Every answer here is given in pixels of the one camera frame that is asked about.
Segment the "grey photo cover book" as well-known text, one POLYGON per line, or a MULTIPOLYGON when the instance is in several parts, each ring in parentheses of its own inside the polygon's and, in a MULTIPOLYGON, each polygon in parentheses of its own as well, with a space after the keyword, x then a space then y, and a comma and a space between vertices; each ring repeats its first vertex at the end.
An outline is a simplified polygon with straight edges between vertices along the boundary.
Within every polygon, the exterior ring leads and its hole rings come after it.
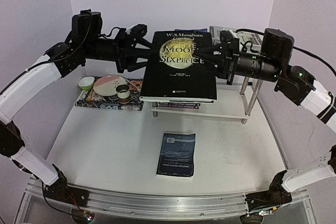
POLYGON ((227 28, 227 27, 221 27, 221 26, 210 26, 209 32, 212 36, 213 44, 219 44, 220 41, 220 33, 222 30, 229 31, 235 38, 238 38, 240 42, 245 43, 247 41, 251 41, 253 43, 252 49, 253 50, 260 50, 261 44, 263 40, 263 36, 255 33, 250 33, 247 31, 240 31, 235 32, 234 29, 227 28))

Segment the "dark blue paperback book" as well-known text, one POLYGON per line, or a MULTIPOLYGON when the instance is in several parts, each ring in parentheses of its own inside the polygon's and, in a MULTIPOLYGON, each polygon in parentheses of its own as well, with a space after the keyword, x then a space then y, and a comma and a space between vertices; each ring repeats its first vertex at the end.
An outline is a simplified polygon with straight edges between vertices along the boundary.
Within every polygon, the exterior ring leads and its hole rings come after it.
POLYGON ((164 133, 156 176, 192 180, 196 134, 164 133))

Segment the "black notebook with barcode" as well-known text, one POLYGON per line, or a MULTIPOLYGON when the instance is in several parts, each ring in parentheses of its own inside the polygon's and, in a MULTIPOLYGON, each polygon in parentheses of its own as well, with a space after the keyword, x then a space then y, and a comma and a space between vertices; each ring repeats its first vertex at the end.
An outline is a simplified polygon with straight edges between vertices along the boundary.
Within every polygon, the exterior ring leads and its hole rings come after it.
POLYGON ((159 52, 148 60, 140 100, 212 103, 217 99, 215 66, 195 55, 212 46, 210 33, 156 31, 152 42, 159 52))

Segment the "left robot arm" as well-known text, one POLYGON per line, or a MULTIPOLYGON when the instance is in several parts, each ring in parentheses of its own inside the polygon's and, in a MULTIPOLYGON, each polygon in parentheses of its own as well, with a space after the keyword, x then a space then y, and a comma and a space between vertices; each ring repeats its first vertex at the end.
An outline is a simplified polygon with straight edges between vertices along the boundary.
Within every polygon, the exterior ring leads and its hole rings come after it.
POLYGON ((118 73, 147 66, 146 60, 155 50, 152 43, 144 39, 148 31, 145 24, 119 28, 114 38, 101 32, 102 24, 100 12, 87 9, 73 15, 66 40, 46 50, 1 91, 1 155, 39 179, 43 184, 43 197, 77 207, 87 205, 89 192, 69 186, 66 176, 56 165, 32 151, 13 118, 44 88, 78 66, 85 66, 87 59, 115 62, 118 73))

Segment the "blue orange paperback book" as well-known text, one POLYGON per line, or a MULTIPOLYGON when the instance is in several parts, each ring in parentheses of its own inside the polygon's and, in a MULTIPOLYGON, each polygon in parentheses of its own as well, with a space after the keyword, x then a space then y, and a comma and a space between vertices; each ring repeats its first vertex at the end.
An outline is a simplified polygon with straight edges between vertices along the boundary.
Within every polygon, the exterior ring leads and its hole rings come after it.
POLYGON ((202 28, 202 29, 174 29, 174 31, 207 33, 208 29, 207 28, 202 28))

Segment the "52-Storey Treehouse book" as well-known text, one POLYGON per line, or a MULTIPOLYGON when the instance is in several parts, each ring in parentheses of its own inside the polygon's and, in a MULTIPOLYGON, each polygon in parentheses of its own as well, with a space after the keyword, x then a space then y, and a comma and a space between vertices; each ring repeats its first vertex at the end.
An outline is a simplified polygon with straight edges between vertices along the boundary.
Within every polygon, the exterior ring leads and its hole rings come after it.
POLYGON ((199 109, 200 103, 176 103, 176 102, 159 102, 159 107, 180 108, 180 109, 199 109))

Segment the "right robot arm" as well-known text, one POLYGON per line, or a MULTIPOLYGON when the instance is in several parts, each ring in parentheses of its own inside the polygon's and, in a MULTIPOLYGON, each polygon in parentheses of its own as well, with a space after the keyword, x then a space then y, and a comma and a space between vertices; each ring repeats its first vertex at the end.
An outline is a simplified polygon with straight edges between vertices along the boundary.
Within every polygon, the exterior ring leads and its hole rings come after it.
MULTIPOLYGON (((289 64, 295 40, 281 30, 267 28, 262 35, 261 49, 246 49, 236 33, 220 32, 220 43, 196 49, 194 55, 212 63, 216 76, 231 84, 235 75, 274 82, 274 91, 281 92, 295 105, 315 115, 335 130, 335 95, 307 70, 289 64)), ((245 196, 247 215, 264 216, 292 202, 292 192, 315 182, 335 177, 335 147, 311 163, 277 173, 269 188, 245 196)))

